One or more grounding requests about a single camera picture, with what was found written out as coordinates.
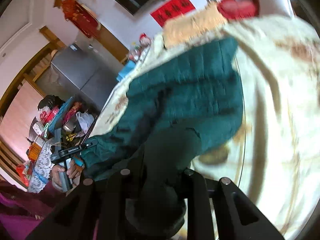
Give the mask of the person's left hand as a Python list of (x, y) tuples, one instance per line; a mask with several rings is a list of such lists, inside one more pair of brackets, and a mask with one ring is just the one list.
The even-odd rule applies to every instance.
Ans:
[(74, 159), (68, 164), (66, 170), (63, 166), (56, 164), (52, 168), (52, 185), (59, 192), (66, 192), (63, 189), (62, 176), (66, 174), (68, 180), (72, 183), (72, 189), (76, 188), (80, 183), (80, 175), (83, 168), (79, 166)]

